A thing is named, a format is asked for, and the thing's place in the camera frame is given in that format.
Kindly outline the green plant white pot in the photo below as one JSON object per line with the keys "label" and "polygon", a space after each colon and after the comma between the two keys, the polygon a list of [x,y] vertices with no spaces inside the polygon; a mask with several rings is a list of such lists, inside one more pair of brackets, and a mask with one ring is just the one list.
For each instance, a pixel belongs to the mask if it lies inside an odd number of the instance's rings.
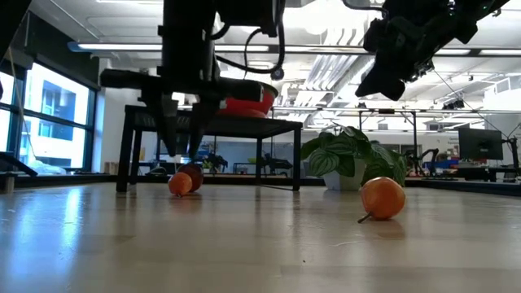
{"label": "green plant white pot", "polygon": [[301,147],[301,159],[309,163],[311,175],[323,179],[329,190],[356,191],[376,177],[405,184],[403,155],[369,140],[357,128],[338,129],[338,133],[322,131]]}

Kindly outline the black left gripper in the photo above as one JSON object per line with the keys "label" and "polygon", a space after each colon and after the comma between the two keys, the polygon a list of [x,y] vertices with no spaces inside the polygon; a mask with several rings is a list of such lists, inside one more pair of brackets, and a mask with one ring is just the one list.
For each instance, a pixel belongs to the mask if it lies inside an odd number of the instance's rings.
{"label": "black left gripper", "polygon": [[172,93],[194,94],[201,103],[192,107],[189,157],[193,160],[203,135],[220,110],[220,101],[236,98],[260,102],[264,86],[258,81],[220,76],[210,27],[159,26],[162,37],[161,65],[155,76],[128,70],[105,69],[101,86],[141,91],[146,104],[159,104],[158,130],[170,156],[176,155],[177,106]]}

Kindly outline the black computer monitor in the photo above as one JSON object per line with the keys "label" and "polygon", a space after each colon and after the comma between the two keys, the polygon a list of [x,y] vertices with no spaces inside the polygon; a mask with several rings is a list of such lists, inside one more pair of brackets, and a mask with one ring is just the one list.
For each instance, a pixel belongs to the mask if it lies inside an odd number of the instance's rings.
{"label": "black computer monitor", "polygon": [[460,158],[465,160],[502,160],[501,132],[487,129],[458,130]]}

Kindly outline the long linear ceiling light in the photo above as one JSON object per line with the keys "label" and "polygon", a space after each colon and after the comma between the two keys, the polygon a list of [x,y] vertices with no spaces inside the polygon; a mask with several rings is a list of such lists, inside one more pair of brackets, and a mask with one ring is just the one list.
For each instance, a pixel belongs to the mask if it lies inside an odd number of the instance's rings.
{"label": "long linear ceiling light", "polygon": [[[69,50],[73,52],[146,52],[146,53],[160,53],[162,50],[161,44],[154,43],[80,43],[69,42]],[[241,53],[246,47],[244,45],[215,45],[217,53]],[[255,54],[277,54],[278,47],[276,45],[249,45],[248,53]],[[370,52],[365,51],[361,46],[298,46],[286,45],[285,49],[290,55],[370,55]],[[466,56],[471,58],[521,58],[521,49],[508,48],[478,48],[478,47],[464,47],[464,48],[444,48],[435,53],[439,57],[458,57]]]}

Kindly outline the black perforated metal rack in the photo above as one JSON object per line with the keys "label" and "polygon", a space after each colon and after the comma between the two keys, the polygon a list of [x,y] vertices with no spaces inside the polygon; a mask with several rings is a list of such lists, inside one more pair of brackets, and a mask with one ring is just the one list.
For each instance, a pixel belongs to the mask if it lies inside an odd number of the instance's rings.
{"label": "black perforated metal rack", "polygon": [[[211,120],[206,134],[225,138],[250,138],[256,140],[256,157],[261,157],[262,142],[284,133],[293,133],[293,173],[292,179],[263,179],[261,168],[256,167],[256,175],[250,184],[292,186],[300,189],[301,132],[303,124],[288,120],[274,120],[244,116],[217,116]],[[125,107],[124,128],[120,145],[120,158],[116,176],[116,190],[125,193],[129,184],[138,182],[139,152],[142,134],[156,132],[154,119],[146,107],[127,105]]]}

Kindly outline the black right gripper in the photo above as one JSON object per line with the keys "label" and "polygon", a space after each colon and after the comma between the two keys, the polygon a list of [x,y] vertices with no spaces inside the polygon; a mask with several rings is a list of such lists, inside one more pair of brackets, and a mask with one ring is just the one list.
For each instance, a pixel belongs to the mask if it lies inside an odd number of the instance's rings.
{"label": "black right gripper", "polygon": [[453,39],[467,44],[477,33],[479,0],[384,0],[363,47],[374,65],[355,95],[382,94],[398,101],[405,83],[433,68],[432,57]]}

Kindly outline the red collapsible colander grey rim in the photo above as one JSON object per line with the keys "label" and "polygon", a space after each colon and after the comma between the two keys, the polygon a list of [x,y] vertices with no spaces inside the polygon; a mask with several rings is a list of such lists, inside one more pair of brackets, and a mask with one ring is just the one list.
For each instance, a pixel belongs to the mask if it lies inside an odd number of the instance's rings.
{"label": "red collapsible colander grey rim", "polygon": [[229,97],[226,106],[217,112],[218,115],[226,116],[245,116],[266,118],[269,110],[274,105],[274,100],[278,97],[278,90],[271,85],[261,82],[263,86],[262,100],[260,102],[240,100]]}

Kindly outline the dark red apple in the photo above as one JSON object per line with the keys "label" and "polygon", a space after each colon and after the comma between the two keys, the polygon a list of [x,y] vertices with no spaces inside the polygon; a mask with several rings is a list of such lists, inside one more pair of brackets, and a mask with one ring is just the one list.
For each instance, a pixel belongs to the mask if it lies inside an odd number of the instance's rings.
{"label": "dark red apple", "polygon": [[192,187],[190,192],[196,192],[202,185],[204,181],[203,170],[197,164],[184,164],[177,169],[179,173],[185,173],[190,176],[192,180]]}

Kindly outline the large window black frame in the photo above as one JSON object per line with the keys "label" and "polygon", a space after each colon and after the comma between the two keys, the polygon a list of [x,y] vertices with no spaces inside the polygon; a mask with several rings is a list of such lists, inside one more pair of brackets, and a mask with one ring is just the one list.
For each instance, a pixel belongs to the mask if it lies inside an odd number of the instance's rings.
{"label": "large window black frame", "polygon": [[97,90],[33,63],[0,61],[0,152],[39,173],[87,169]]}

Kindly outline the black metal gantry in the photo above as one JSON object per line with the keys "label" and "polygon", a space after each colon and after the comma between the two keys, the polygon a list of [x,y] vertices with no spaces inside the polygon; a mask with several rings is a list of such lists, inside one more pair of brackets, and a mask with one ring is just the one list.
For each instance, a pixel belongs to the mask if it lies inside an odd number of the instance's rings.
{"label": "black metal gantry", "polygon": [[412,125],[412,129],[395,129],[395,133],[407,133],[410,132],[413,134],[413,148],[412,151],[409,152],[409,155],[416,157],[418,155],[418,129],[417,129],[417,113],[418,111],[408,111],[404,109],[392,109],[392,108],[380,108],[380,109],[372,109],[372,108],[357,108],[351,110],[352,117],[356,117],[358,119],[357,127],[351,125],[345,125],[339,119],[330,119],[330,124],[328,126],[322,126],[321,128],[316,127],[317,131],[320,131],[320,134],[317,138],[314,138],[301,146],[300,149],[300,159],[306,160],[311,154],[316,151],[321,145],[321,139],[324,138],[325,142],[329,142],[331,138],[331,134],[329,131],[339,130],[339,133],[335,135],[338,136],[341,133],[346,133],[347,136],[352,137],[353,139],[357,139],[359,141],[366,141],[367,143],[377,144],[377,140],[371,140],[366,134],[367,133],[386,133],[390,134],[392,131],[381,130],[381,129],[363,129],[363,124],[366,119],[371,118],[373,116],[380,116],[383,118],[390,118],[391,116],[395,116],[400,114],[406,123]]}

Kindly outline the black ceiling spotlight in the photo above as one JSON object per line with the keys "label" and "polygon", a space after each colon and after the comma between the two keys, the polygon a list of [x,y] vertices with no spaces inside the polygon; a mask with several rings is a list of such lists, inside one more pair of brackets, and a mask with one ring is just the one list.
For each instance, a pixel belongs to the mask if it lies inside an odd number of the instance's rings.
{"label": "black ceiling spotlight", "polygon": [[465,101],[462,98],[457,98],[451,101],[444,103],[442,109],[443,110],[458,110],[463,109],[466,106]]}

